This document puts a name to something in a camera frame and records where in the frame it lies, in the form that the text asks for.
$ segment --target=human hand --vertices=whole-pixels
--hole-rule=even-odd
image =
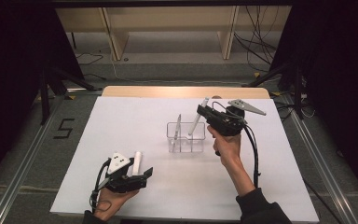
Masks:
[[[233,162],[241,162],[241,134],[235,136],[223,136],[211,125],[207,127],[214,138],[213,149],[219,151],[220,160],[224,166]]]
[[[118,210],[120,210],[121,206],[128,199],[135,196],[138,192],[138,189],[126,193],[112,192],[107,188],[101,189],[94,216],[103,221],[109,220]]]

